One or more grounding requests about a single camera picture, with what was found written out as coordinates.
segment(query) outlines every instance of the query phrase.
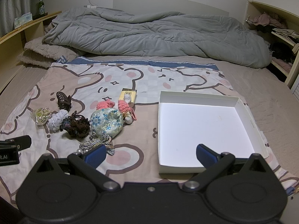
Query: metal screw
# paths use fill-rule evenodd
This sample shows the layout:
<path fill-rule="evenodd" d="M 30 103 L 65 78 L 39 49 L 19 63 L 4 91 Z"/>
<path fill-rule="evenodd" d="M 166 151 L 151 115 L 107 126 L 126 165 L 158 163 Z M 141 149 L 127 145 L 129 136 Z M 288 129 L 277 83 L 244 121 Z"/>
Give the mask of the metal screw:
<path fill-rule="evenodd" d="M 114 190 L 118 187 L 118 183 L 114 181 L 107 181 L 103 184 L 104 188 Z"/>
<path fill-rule="evenodd" d="M 196 181 L 191 180 L 191 181 L 186 182 L 184 185 L 188 189 L 196 189 L 199 187 L 200 184 Z"/>
<path fill-rule="evenodd" d="M 150 186 L 150 187 L 147 188 L 147 190 L 150 191 L 150 192 L 154 192 L 156 190 L 156 188 L 153 187 L 153 186 Z"/>

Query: tissue box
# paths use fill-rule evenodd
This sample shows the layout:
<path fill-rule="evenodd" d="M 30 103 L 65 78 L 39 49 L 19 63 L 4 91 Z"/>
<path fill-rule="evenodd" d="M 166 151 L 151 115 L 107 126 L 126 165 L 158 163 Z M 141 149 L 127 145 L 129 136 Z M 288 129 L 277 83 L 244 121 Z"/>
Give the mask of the tissue box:
<path fill-rule="evenodd" d="M 161 91 L 158 118 L 159 173 L 200 173 L 196 147 L 248 158 L 268 152 L 260 131 L 238 97 Z"/>
<path fill-rule="evenodd" d="M 19 18 L 15 18 L 14 28 L 16 29 L 16 28 L 22 26 L 23 24 L 25 24 L 25 23 L 27 23 L 31 20 L 32 20 L 32 14 L 31 13 L 26 13 L 26 14 L 22 15 Z"/>

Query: pink yarn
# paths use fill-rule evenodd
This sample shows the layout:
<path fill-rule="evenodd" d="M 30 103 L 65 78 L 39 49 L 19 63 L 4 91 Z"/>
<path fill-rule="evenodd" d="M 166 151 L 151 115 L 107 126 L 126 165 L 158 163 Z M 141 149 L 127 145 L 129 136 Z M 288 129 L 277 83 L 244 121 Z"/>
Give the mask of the pink yarn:
<path fill-rule="evenodd" d="M 110 101 L 110 99 L 108 99 L 107 101 L 101 101 L 97 104 L 97 110 L 113 108 L 114 105 L 115 103 Z"/>
<path fill-rule="evenodd" d="M 127 112 L 132 114 L 132 118 L 134 120 L 136 120 L 136 116 L 134 113 L 134 109 L 132 109 L 127 102 L 125 102 L 124 100 L 119 100 L 118 101 L 118 109 L 122 114 L 126 114 Z"/>

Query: window curtain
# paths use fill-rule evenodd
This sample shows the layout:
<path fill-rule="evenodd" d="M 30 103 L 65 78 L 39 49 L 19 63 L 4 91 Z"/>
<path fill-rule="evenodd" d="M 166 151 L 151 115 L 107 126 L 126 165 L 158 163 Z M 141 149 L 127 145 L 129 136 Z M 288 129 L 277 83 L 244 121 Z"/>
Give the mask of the window curtain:
<path fill-rule="evenodd" d="M 0 37 L 14 30 L 15 18 L 30 12 L 31 0 L 0 0 Z"/>

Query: bottle label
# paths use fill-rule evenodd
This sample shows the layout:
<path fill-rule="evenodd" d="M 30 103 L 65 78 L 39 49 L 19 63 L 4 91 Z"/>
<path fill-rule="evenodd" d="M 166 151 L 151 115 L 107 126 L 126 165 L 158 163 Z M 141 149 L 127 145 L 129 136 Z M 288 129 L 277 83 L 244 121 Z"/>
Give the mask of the bottle label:
<path fill-rule="evenodd" d="M 44 14 L 44 5 L 42 5 L 39 10 L 38 10 L 39 14 Z"/>

